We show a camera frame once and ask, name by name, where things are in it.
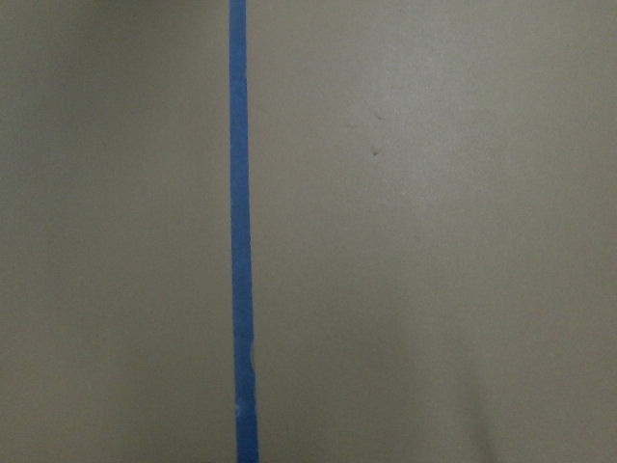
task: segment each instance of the painted wall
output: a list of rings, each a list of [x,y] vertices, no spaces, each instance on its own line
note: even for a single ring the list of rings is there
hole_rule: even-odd
[[[616,20],[249,2],[262,461],[615,459]],[[0,461],[234,461],[227,21],[0,4]]]

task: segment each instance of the blue tape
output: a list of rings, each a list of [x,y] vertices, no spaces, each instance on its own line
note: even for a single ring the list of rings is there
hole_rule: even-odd
[[[229,1],[231,279],[238,463],[257,463],[246,0]]]

